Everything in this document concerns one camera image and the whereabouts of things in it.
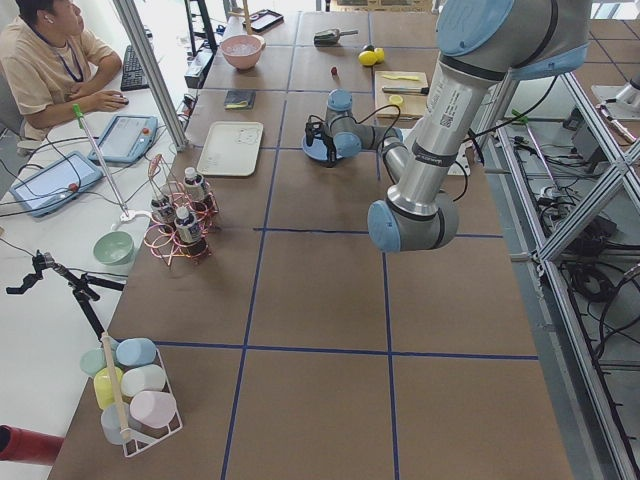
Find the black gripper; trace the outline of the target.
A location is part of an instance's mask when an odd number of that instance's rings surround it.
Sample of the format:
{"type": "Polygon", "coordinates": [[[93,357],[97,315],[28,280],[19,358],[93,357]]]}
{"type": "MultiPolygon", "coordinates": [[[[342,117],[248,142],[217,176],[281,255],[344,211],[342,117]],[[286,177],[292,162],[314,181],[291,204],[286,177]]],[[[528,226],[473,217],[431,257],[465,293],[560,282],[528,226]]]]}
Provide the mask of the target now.
{"type": "Polygon", "coordinates": [[[310,117],[305,124],[305,153],[307,155],[326,155],[325,167],[335,166],[335,152],[328,149],[324,121],[319,117],[310,117]]]}

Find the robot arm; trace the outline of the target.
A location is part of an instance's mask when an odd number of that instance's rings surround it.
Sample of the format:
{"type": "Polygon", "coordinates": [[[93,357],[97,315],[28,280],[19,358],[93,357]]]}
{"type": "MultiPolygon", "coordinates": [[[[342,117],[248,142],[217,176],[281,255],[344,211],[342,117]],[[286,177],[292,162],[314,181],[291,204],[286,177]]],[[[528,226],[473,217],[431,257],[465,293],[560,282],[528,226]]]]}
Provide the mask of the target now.
{"type": "Polygon", "coordinates": [[[377,151],[393,183],[369,207],[370,239],[383,252],[440,248],[458,228],[441,186],[489,88],[507,74],[531,80],[577,69],[590,16],[588,1],[448,1],[436,24],[439,56],[426,110],[409,137],[356,121],[351,93],[336,89],[324,119],[308,120],[303,149],[327,167],[377,151]]]}

